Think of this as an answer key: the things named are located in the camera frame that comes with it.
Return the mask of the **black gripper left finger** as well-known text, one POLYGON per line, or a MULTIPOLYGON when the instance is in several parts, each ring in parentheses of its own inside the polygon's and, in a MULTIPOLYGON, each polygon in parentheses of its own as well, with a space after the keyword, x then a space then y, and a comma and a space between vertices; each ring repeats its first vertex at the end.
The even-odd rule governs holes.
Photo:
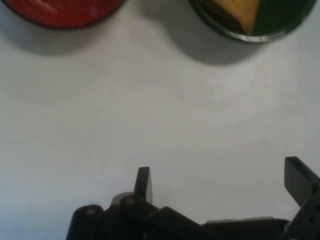
POLYGON ((213 240, 215 234, 177 211, 152 204, 149 167, 140 167, 133 192, 119 196, 104 210, 78 208, 71 218, 68 240, 213 240))

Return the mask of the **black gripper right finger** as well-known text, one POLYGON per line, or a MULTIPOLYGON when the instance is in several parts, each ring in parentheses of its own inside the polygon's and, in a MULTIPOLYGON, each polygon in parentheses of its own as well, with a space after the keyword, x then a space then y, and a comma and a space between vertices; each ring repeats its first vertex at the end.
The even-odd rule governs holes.
POLYGON ((298 157, 284 160, 284 186, 300 209, 285 227, 283 240, 320 238, 320 178, 298 157))

